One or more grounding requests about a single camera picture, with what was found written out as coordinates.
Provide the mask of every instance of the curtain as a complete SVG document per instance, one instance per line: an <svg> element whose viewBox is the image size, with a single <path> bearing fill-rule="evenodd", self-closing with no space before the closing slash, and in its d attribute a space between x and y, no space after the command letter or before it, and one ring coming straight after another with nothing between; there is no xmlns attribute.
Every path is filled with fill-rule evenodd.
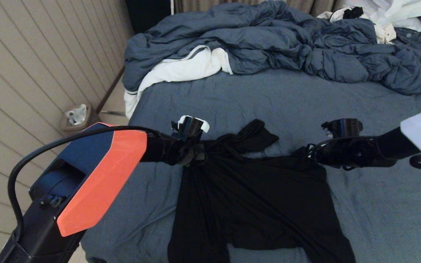
<svg viewBox="0 0 421 263"><path fill-rule="evenodd" d="M223 3L239 2L249 5L256 5L264 0L174 0L175 12L207 11L214 5ZM317 16L324 11L331 11L336 0L284 0L291 7L297 8L305 13Z"/></svg>

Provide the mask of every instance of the blue comforter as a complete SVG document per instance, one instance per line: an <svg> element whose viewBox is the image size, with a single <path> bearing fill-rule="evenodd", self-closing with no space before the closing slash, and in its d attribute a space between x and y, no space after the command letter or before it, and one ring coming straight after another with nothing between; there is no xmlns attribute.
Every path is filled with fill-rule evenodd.
<svg viewBox="0 0 421 263"><path fill-rule="evenodd" d="M421 92L421 52L378 45L370 20L330 23L281 1L218 5L165 18L128 41L125 87L137 90L157 63L183 58L197 45L224 48L239 75L287 68L346 83L377 81L405 95Z"/></svg>

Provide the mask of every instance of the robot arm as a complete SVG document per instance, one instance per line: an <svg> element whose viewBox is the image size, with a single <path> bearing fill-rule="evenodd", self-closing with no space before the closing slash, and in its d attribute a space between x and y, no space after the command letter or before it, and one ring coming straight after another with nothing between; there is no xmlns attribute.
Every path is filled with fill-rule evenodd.
<svg viewBox="0 0 421 263"><path fill-rule="evenodd" d="M401 122L401 126L380 136L359 136L363 124L357 119L339 119L321 125L333 139L309 144L297 154L317 163L352 170L360 167L391 167L398 160L410 159L421 168L421 113Z"/></svg>
<svg viewBox="0 0 421 263"><path fill-rule="evenodd" d="M17 228L0 263L67 263L87 228L107 212L139 162L186 165L203 159L199 140L207 122L189 116L172 123L171 136L142 127L97 123L83 133L43 146L21 160L8 182ZM72 141L32 185L22 216L14 184L22 167L40 153Z"/></svg>

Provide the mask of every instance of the blue bedsheet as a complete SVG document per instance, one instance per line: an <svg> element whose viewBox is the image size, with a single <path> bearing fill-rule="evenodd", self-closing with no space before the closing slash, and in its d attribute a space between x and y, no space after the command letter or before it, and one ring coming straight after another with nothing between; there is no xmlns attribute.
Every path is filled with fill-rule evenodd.
<svg viewBox="0 0 421 263"><path fill-rule="evenodd" d="M402 43L421 50L420 33L412 33L403 36L408 43ZM374 82L348 84L269 69L155 84L143 94L130 124L169 133L170 121L193 115L210 124L203 139L214 139L258 118L280 137L264 155L280 156L325 140L320 127L324 121L358 118L364 124L362 135L380 135L419 112L421 93L406 96ZM392 168L326 170L342 231L357 262L421 263L421 170L407 160ZM89 261L167 262L181 171L178 166L140 163L101 222L86 232L82 246ZM300 248L229 247L232 263L309 262Z"/></svg>

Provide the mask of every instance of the white pillowcase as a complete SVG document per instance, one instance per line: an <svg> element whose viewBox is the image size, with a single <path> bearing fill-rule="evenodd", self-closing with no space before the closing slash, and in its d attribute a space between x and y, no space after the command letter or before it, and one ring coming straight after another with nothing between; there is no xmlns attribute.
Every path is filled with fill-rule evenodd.
<svg viewBox="0 0 421 263"><path fill-rule="evenodd" d="M392 23L421 32L421 0L344 0L343 7L362 7L376 25Z"/></svg>

